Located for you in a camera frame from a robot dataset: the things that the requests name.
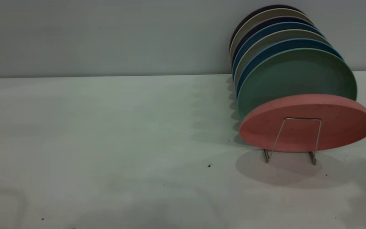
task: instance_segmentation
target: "green plate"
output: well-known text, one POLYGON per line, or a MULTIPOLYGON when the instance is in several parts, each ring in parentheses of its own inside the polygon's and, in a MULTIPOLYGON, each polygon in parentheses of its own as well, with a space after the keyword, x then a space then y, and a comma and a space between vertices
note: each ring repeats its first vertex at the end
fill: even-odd
POLYGON ((353 72, 337 56, 313 48, 280 52, 259 64, 238 93, 240 119, 256 107, 296 94, 333 94, 357 99, 353 72))

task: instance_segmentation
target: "dark navy plate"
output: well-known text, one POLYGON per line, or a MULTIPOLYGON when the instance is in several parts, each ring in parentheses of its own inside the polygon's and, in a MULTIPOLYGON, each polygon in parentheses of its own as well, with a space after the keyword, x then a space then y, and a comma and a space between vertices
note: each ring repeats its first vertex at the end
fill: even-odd
POLYGON ((340 59, 343 60, 341 55, 330 45, 327 45, 326 43, 320 42, 318 40, 314 39, 305 39, 305 38, 298 38, 298 39, 289 39, 285 40, 279 43, 276 43, 274 45, 269 46, 268 48, 262 50, 260 53, 258 53, 245 67, 245 69, 242 71, 240 75, 240 79, 238 80, 238 84, 236 87, 236 96, 238 98, 239 91, 241 89, 241 86, 247 76, 250 74, 250 72, 258 66, 258 64, 262 63, 267 58, 278 54, 280 52, 290 50, 290 49, 296 49, 296 48, 315 48, 319 50, 323 50, 326 52, 329 52, 340 59))

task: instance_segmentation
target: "wall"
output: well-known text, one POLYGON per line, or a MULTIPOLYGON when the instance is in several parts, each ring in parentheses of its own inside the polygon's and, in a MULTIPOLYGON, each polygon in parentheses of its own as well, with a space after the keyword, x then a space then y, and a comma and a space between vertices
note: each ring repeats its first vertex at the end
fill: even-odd
POLYGON ((362 0, 0 0, 0 77, 228 73, 238 22, 277 3, 366 70, 362 0))

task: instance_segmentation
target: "blue plate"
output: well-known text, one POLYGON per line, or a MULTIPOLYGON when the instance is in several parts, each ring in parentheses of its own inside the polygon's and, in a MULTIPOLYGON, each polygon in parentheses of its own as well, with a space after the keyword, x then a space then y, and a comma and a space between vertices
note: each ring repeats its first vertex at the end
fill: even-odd
POLYGON ((242 45, 248 40, 248 38, 250 38, 252 35, 254 35, 255 33, 257 33, 259 30, 268 27, 270 25, 276 24, 276 23, 280 23, 280 22, 299 22, 299 23, 303 23, 306 25, 310 25, 313 26, 314 25, 308 21, 306 21, 305 19, 301 19, 300 17, 293 17, 293 16, 280 16, 280 17, 273 17, 271 19, 265 20, 261 23, 259 23, 258 25, 256 25, 255 27, 253 27, 252 29, 250 29, 250 31, 248 31, 238 42, 238 45, 235 46, 234 48, 234 52, 230 53, 230 60, 231 60, 231 65, 232 65, 232 61, 234 61, 235 56, 237 55, 238 51, 240 50, 240 48, 242 47, 242 45))
POLYGON ((264 38, 265 36, 268 36, 274 32, 278 32, 281 30, 287 30, 287 29, 303 29, 303 30, 317 33, 318 35, 324 37, 324 35, 322 35, 321 32, 319 30, 317 30, 316 28, 314 28, 310 25, 307 25, 307 24, 299 23, 299 22, 280 22, 280 23, 276 23, 276 24, 267 26, 267 27, 259 30, 258 32, 256 32, 250 38, 248 38, 248 40, 239 49, 239 51, 234 59, 233 65, 232 65, 233 77, 234 77, 235 71, 237 70, 238 63, 240 62, 242 56, 248 51, 248 49, 252 45, 254 45, 257 41, 264 38))
POLYGON ((269 46, 268 48, 262 50, 260 53, 258 53, 254 58, 252 58, 247 66, 244 68, 240 75, 240 79, 238 80, 238 84, 236 87, 236 97, 238 99, 238 94, 240 92, 241 86, 247 76, 250 74, 250 72, 258 66, 261 62, 266 60, 267 58, 278 54, 279 52, 283 52, 290 49, 295 48, 315 48, 319 50, 323 50, 326 52, 329 52, 331 54, 334 54, 335 56, 339 57, 344 61, 344 59, 341 57, 341 55, 330 45, 327 45, 326 43, 320 42, 318 40, 314 39, 305 39, 305 38, 298 38, 298 39, 289 39, 282 42, 278 42, 274 45, 269 46))

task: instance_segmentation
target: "metal wire stand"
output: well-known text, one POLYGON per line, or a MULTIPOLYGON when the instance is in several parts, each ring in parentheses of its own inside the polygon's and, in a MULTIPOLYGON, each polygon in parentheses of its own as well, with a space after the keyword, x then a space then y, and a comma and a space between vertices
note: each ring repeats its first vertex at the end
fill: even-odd
MULTIPOLYGON (((315 141, 314 152, 312 152, 312 151, 308 152, 308 154, 310 156, 310 159, 311 159, 311 163, 313 165, 316 165, 315 153, 317 151, 318 138, 320 137, 321 123, 322 123, 321 122, 321 119, 299 119, 299 118, 286 118, 286 119, 284 119, 283 122, 282 122, 282 126, 281 126, 281 128, 279 130, 278 136, 276 137, 275 143, 273 144, 272 153, 275 151, 276 143, 278 142, 279 136, 280 136, 280 134, 282 132, 282 128, 283 128, 283 125, 285 124, 286 120, 311 120, 311 121, 319 121, 320 122, 320 125, 318 127, 317 140, 315 141)), ((271 155, 269 155, 269 150, 263 149, 263 156, 265 157, 266 163, 269 162, 270 157, 272 156, 272 153, 271 153, 271 155)))

